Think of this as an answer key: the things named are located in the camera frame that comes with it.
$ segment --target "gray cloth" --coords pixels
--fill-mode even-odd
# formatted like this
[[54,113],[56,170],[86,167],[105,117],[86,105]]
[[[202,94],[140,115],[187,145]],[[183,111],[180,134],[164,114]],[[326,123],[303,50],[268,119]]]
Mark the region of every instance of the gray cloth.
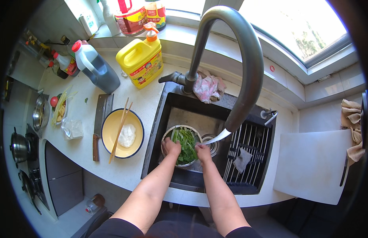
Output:
[[234,167],[240,174],[243,173],[252,156],[252,154],[240,147],[240,155],[233,161]]

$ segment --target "blue bowl rim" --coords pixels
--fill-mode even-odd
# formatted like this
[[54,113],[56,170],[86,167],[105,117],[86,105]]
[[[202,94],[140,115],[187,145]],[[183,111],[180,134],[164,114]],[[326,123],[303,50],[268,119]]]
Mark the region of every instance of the blue bowl rim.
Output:
[[[102,123],[102,127],[101,127],[101,138],[103,138],[103,136],[102,136],[102,133],[103,133],[103,125],[105,124],[105,121],[106,121],[106,119],[113,113],[113,112],[116,112],[116,111],[118,111],[118,110],[123,110],[124,108],[118,108],[118,109],[115,109],[115,110],[113,110],[112,112],[110,112],[109,113],[109,115],[107,115],[106,116],[106,118],[105,118],[105,120],[103,120],[103,123]],[[140,143],[140,146],[139,146],[139,148],[134,152],[134,154],[132,154],[132,155],[130,155],[130,156],[127,156],[127,157],[118,157],[118,156],[115,156],[115,157],[117,157],[117,158],[119,158],[119,159],[127,159],[127,158],[130,158],[130,157],[132,157],[132,156],[134,156],[139,150],[140,150],[140,148],[142,147],[142,145],[143,145],[143,141],[144,141],[144,126],[143,126],[143,122],[142,122],[142,120],[140,119],[140,117],[138,116],[138,114],[136,114],[133,110],[130,110],[130,112],[132,112],[138,119],[139,119],[139,121],[140,121],[140,124],[142,125],[142,129],[143,129],[143,137],[142,137],[142,142]],[[105,143],[103,142],[103,139],[102,139],[102,144],[103,144],[103,147],[105,147],[105,149],[111,154],[111,152],[106,148],[106,145],[105,145]]]

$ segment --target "label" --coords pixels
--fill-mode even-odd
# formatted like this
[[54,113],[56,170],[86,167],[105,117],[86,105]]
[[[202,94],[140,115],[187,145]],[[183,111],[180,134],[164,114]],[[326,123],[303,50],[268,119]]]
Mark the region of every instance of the label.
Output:
[[156,28],[161,28],[165,25],[165,7],[157,10],[147,10],[147,22],[152,21],[156,24]]
[[134,84],[142,85],[145,83],[154,73],[158,72],[163,66],[162,52],[159,51],[152,59],[142,65],[139,69],[130,74],[130,78]]
[[142,7],[136,12],[122,15],[121,12],[115,14],[120,30],[123,34],[132,34],[143,29],[143,25],[147,23],[146,9]]
[[69,75],[73,75],[77,71],[76,61],[72,58],[67,68],[63,71]]

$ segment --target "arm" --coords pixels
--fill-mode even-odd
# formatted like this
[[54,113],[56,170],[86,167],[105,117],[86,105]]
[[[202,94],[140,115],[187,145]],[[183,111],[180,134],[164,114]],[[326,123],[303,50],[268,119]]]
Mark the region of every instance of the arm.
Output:
[[206,195],[217,231],[222,236],[226,236],[234,229],[250,226],[234,194],[221,178],[215,163],[213,163],[209,147],[196,145],[195,149],[203,167]]
[[111,216],[132,223],[144,234],[158,216],[177,157],[181,152],[179,141],[174,143],[169,137],[163,142],[163,148],[167,156],[138,184],[124,204]]

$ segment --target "white countertop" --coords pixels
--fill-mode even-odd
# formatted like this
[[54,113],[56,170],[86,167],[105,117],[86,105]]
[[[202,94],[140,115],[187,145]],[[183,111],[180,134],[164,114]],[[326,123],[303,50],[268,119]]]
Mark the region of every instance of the white countertop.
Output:
[[[78,91],[73,101],[69,104],[68,117],[82,121],[83,138],[66,141],[63,139],[60,126],[58,125],[53,128],[49,121],[40,140],[40,167],[42,168],[42,164],[45,162],[44,145],[45,141],[48,140],[59,151],[82,168],[110,183],[132,191],[141,181],[144,156],[164,84],[160,84],[158,80],[154,80],[145,88],[137,89],[128,78],[120,75],[121,69],[114,57],[104,56],[104,59],[113,67],[121,81],[120,87],[114,92],[113,110],[123,107],[127,97],[130,97],[130,100],[133,101],[133,111],[138,114],[144,125],[145,135],[142,148],[136,155],[129,159],[115,158],[114,162],[108,164],[110,154],[105,150],[102,141],[99,140],[100,161],[94,162],[92,155],[94,118],[98,95],[104,92],[91,83],[89,78],[82,72],[75,78],[68,77],[63,80],[54,75],[50,69],[47,69],[39,86],[39,88],[44,89],[45,94],[49,94],[50,97],[55,96],[62,93],[69,85],[72,85],[72,92]],[[158,77],[170,74],[173,71],[185,73],[187,70],[165,63],[163,72]],[[230,82],[225,83],[228,87],[226,93],[237,96],[240,87]],[[89,98],[87,104],[84,101],[85,98]],[[279,155],[280,134],[291,132],[292,113],[290,110],[262,96],[259,97],[257,105],[264,108],[273,108],[274,110],[278,110],[279,113],[270,162],[261,191],[257,195],[236,195],[240,207],[260,206],[293,198],[293,196],[273,190]],[[41,173],[44,189],[47,189],[46,173],[43,169],[41,169]],[[52,204],[50,197],[47,200],[48,203]],[[191,192],[177,188],[168,188],[164,200],[191,206],[209,207],[205,193]]]

